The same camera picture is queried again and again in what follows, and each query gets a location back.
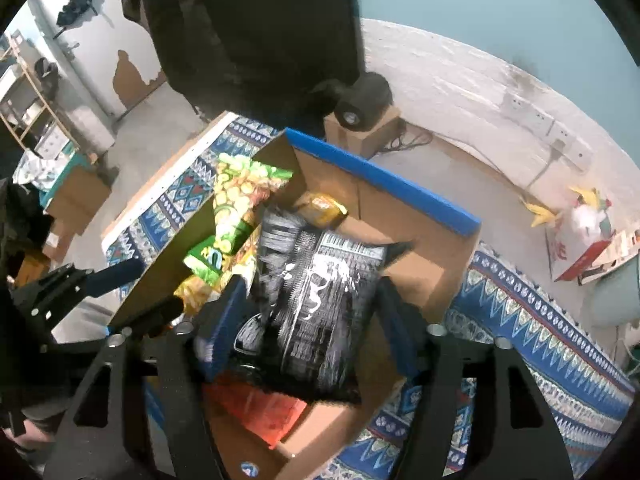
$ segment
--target green chip bag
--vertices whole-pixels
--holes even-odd
[[[256,206],[279,190],[293,173],[251,160],[244,155],[221,153],[214,184],[216,237],[213,248],[233,255],[255,229]]]
[[[222,252],[214,247],[216,237],[210,236],[191,249],[185,257],[184,264],[207,285],[215,286],[222,275],[225,261]]]

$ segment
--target plastic container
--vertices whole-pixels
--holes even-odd
[[[600,279],[590,300],[594,326],[617,326],[640,319],[638,257]]]

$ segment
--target patterned rug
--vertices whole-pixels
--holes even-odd
[[[195,161],[106,250],[109,266],[138,258],[148,267],[213,192],[220,153],[254,156],[278,135],[270,126],[245,117],[232,121]],[[119,291],[122,302],[135,283]]]
[[[583,475],[613,438],[635,395],[603,350],[539,286],[482,243],[447,311],[446,326],[474,341],[510,339],[552,410],[574,477]],[[465,463],[474,394],[474,380],[463,380],[444,476]],[[403,386],[316,480],[388,478],[419,399],[419,386]]]

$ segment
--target orange package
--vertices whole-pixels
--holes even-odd
[[[223,406],[245,428],[263,439],[269,449],[274,449],[291,431],[306,408],[302,400],[284,394],[266,394],[229,373],[220,375],[202,389],[207,402]]]

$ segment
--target cardboard package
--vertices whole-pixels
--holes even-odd
[[[110,193],[111,189],[95,172],[75,166],[47,205],[46,212],[62,221],[71,232],[81,235]]]
[[[289,184],[274,197],[281,206],[292,206],[306,190],[325,192],[349,210],[338,231],[367,242],[414,240],[415,250],[386,273],[406,301],[421,307],[427,320],[442,320],[478,241],[480,223],[475,217],[358,156],[299,132],[287,130],[255,158],[294,171]],[[212,233],[213,225],[210,199],[146,270],[110,327],[126,326],[129,317],[172,294],[190,274],[182,258]],[[220,406],[207,404],[210,428],[230,477],[245,479],[241,464],[250,462],[265,480],[309,478],[353,441],[400,379],[376,317],[356,373],[362,405],[313,404],[273,450]]]
[[[354,155],[371,158],[389,141],[399,137],[404,125],[400,110],[390,106],[382,118],[368,132],[352,132],[343,127],[335,114],[324,118],[326,141]]]
[[[619,269],[640,252],[640,223],[620,231],[611,239],[609,247],[578,276],[578,282],[585,285]]]
[[[74,239],[74,232],[68,229],[62,220],[55,220],[44,243],[42,253],[51,261],[61,264]]]
[[[49,270],[50,263],[44,254],[27,250],[18,275],[15,277],[15,286],[23,286],[29,282],[34,282]]]

